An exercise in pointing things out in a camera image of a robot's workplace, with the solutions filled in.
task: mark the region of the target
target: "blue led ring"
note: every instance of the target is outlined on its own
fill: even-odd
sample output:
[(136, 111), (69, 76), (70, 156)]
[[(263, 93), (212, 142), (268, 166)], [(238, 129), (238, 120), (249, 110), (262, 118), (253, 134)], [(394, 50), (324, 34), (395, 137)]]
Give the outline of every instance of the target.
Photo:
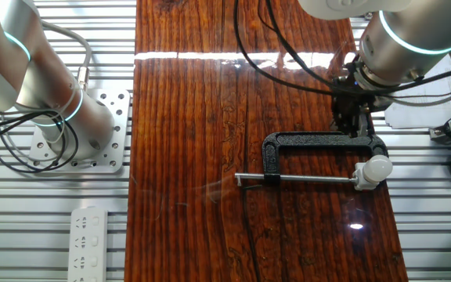
[(441, 55), (441, 54), (446, 54), (451, 51), (451, 47), (448, 49), (443, 49), (443, 50), (428, 50), (428, 49), (422, 49), (422, 48), (413, 46), (413, 45), (409, 44), (408, 42), (405, 42), (398, 35), (396, 35), (394, 31), (392, 31), (392, 29), (389, 27), (388, 23), (385, 21), (384, 11), (379, 11), (379, 17), (381, 19), (382, 26), (384, 27), (385, 31), (389, 34), (389, 36), (391, 36), (392, 39), (394, 39), (396, 42), (398, 42), (398, 44), (407, 48), (410, 51), (414, 51), (419, 54), (425, 54), (425, 55)]
[(27, 47), (24, 44), (22, 44), (22, 42), (20, 42), (20, 40), (16, 39), (13, 35), (9, 34), (6, 31), (5, 31), (5, 35), (6, 35), (6, 38), (8, 38), (8, 40), (17, 44), (25, 52), (29, 61), (31, 61), (31, 54), (29, 53), (29, 50), (27, 50)]
[[(70, 116), (67, 117), (64, 121), (69, 121), (71, 118), (73, 118), (74, 115), (76, 115), (76, 114), (78, 113), (79, 108), (81, 108), (81, 105), (83, 104), (83, 92), (80, 92), (80, 93), (81, 93), (81, 98), (80, 98), (80, 100), (79, 100), (78, 106), (76, 107), (76, 110), (74, 110), (74, 112), (73, 112), (72, 114), (70, 114)], [(37, 123), (37, 122), (35, 122), (35, 124), (36, 124), (36, 125), (39, 125), (39, 126), (45, 126), (45, 127), (46, 127), (46, 126), (56, 126), (56, 124), (42, 125), (42, 124), (39, 124), (39, 123)]]

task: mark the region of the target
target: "bolt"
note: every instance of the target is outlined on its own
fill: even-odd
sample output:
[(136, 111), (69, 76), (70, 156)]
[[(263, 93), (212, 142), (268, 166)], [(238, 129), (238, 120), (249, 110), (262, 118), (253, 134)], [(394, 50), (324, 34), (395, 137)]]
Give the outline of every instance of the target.
[(365, 13), (365, 20), (371, 20), (372, 17), (373, 17), (373, 13), (372, 12)]

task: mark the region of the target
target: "electrical outlet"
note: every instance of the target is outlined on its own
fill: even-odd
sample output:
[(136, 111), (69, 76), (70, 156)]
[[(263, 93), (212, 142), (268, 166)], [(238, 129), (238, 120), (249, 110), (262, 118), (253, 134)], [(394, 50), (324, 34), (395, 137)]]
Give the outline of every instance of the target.
[(107, 211), (79, 208), (70, 215), (67, 282), (105, 282)]

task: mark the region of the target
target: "dark wooden plank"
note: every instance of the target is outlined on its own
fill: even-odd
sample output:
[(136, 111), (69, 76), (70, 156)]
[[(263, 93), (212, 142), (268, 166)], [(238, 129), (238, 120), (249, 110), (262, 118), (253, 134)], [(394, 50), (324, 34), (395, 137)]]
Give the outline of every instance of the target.
[[(313, 19), (296, 0), (273, 4), (321, 74), (353, 51), (347, 20)], [(285, 183), (242, 193), (235, 184), (234, 172), (262, 171), (269, 133), (328, 130), (329, 97), (256, 74), (237, 49), (233, 1), (139, 0), (137, 10), (125, 280), (406, 280), (387, 189)], [(240, 33), (264, 70), (322, 88), (280, 52), (257, 2), (240, 1)], [(364, 157), (287, 152), (283, 170), (350, 175)]]

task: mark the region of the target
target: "metal rod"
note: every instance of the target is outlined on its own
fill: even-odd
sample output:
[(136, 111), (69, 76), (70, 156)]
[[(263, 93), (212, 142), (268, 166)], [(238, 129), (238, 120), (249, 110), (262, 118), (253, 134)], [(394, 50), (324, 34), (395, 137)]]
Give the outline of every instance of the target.
[[(235, 173), (234, 177), (238, 180), (238, 186), (241, 186), (241, 179), (264, 180), (261, 173)], [(337, 176), (309, 176), (309, 175), (280, 175), (281, 181), (300, 181), (312, 183), (352, 183), (358, 182), (357, 178), (337, 177)]]

